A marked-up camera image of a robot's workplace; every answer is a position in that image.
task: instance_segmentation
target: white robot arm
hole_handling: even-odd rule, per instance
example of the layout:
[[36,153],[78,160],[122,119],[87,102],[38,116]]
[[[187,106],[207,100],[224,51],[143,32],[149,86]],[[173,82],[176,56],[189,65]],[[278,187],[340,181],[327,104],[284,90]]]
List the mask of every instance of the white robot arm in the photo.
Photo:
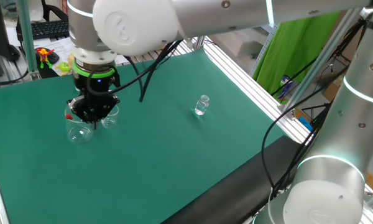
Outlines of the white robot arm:
[[[111,63],[113,51],[141,55],[174,40],[373,6],[373,1],[68,0],[68,6],[76,66],[88,73]],[[77,83],[80,74],[73,76]],[[69,104],[77,103],[75,98]],[[359,223],[372,155],[373,19],[291,190],[254,224]]]

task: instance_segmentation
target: metal pole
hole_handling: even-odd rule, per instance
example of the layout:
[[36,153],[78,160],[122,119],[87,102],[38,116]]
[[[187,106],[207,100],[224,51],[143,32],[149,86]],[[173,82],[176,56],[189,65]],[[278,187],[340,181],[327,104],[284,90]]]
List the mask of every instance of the metal pole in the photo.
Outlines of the metal pole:
[[356,20],[359,13],[362,11],[362,8],[357,9],[350,9],[340,22],[340,25],[337,27],[333,35],[331,36],[330,40],[326,44],[325,48],[319,54],[318,59],[316,59],[315,63],[312,65],[311,70],[305,76],[304,80],[301,82],[300,86],[297,88],[296,92],[293,94],[291,99],[288,101],[286,106],[283,108],[282,111],[286,111],[290,109],[293,105],[295,105],[304,94],[305,90],[311,84],[312,79],[315,75],[319,72],[319,69],[322,65],[330,58],[331,54],[337,47],[340,40],[344,37],[347,30],[351,26],[351,24]]
[[17,8],[19,11],[19,19],[22,27],[22,36],[24,39],[24,49],[27,59],[27,67],[32,79],[39,79],[39,71],[37,70],[37,62],[35,59],[35,48],[33,44],[32,26],[30,24],[29,7],[27,0],[17,0]]
[[206,36],[200,36],[198,37],[198,40],[193,44],[193,50],[199,50],[203,47],[203,44],[205,42]]

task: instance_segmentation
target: green table mat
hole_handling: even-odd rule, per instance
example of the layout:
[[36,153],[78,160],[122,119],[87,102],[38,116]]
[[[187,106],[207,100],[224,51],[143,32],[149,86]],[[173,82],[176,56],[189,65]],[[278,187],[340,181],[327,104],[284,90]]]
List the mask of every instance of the green table mat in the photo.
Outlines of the green table mat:
[[[122,83],[135,77],[119,68]],[[260,151],[272,122],[204,51],[118,93],[119,124],[65,134],[71,77],[0,88],[0,189],[12,224],[160,223]],[[210,97],[203,119],[193,109]],[[275,127],[268,144],[283,131]]]

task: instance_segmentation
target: paper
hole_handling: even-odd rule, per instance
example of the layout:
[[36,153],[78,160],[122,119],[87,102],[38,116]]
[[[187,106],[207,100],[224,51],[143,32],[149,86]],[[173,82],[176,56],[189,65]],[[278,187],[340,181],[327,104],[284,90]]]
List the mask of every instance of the paper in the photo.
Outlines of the paper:
[[[18,41],[17,37],[17,29],[15,27],[6,27],[7,30],[7,37],[8,37],[8,42],[15,46],[15,47],[20,47],[21,43]],[[34,47],[44,47],[45,44],[50,44],[51,40],[50,38],[44,38],[44,39],[39,39],[39,40],[34,40]]]
[[115,59],[114,62],[116,63],[117,66],[122,65],[123,63],[129,63],[129,61],[123,57],[123,55],[118,55]]
[[8,42],[15,46],[20,47],[21,43],[18,41],[17,29],[15,27],[6,27]]
[[60,57],[60,60],[52,65],[52,69],[58,74],[61,75],[63,71],[61,71],[59,68],[55,68],[57,65],[59,65],[62,62],[68,63],[68,57],[72,53],[73,49],[73,42],[71,39],[65,38],[62,40],[57,40],[55,42],[51,42],[50,44],[41,45],[40,47],[45,47],[47,49],[54,49],[54,52]]

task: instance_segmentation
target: cardboard box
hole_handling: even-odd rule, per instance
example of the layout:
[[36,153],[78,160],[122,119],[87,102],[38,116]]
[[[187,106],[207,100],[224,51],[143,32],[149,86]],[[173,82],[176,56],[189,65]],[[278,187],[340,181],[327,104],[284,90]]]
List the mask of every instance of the cardboard box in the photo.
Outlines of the cardboard box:
[[[320,84],[325,85],[326,83],[330,82],[339,72],[333,72],[327,75],[324,75],[321,80],[319,81]],[[341,84],[343,83],[343,78],[346,74],[342,74],[336,81],[331,83],[329,87],[327,87],[326,91],[323,93],[323,96],[328,100],[332,101],[337,95],[338,90],[340,89]]]

